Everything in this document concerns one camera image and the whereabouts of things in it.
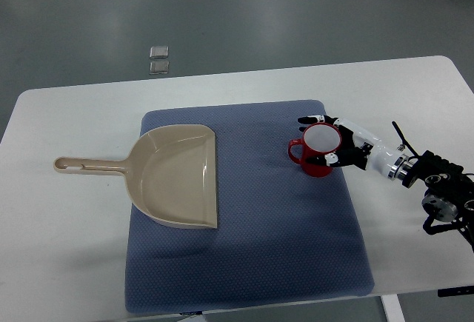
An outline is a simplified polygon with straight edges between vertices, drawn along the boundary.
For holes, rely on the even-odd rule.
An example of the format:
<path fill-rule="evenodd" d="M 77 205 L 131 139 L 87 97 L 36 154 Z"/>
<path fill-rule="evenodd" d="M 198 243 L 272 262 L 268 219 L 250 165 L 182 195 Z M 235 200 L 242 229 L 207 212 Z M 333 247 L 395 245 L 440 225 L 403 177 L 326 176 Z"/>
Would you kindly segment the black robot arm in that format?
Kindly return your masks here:
<path fill-rule="evenodd" d="M 410 188 L 417 180 L 427 190 L 421 201 L 427 219 L 423 230 L 428 235 L 457 231 L 473 245 L 473 174 L 460 165 L 430 151 L 418 154 L 409 144 L 396 122 L 392 123 L 401 139 L 400 150 L 408 149 L 412 155 L 401 155 L 389 173 L 402 186 Z"/>

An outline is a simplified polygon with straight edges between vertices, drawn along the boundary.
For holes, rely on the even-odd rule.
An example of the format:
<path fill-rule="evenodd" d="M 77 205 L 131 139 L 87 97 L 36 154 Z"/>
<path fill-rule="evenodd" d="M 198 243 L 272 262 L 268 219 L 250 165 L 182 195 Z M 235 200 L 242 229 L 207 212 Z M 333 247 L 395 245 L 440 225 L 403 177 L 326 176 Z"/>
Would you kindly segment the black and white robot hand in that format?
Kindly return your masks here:
<path fill-rule="evenodd" d="M 299 130 L 303 132 L 312 124 L 331 124 L 341 134 L 341 146 L 322 158 L 321 155 L 309 157 L 308 163 L 326 164 L 329 167 L 354 165 L 362 170 L 375 170 L 382 176 L 393 180 L 399 166 L 407 156 L 397 149 L 390 149 L 382 140 L 351 121 L 331 118 L 328 115 L 310 115 L 298 119 Z"/>

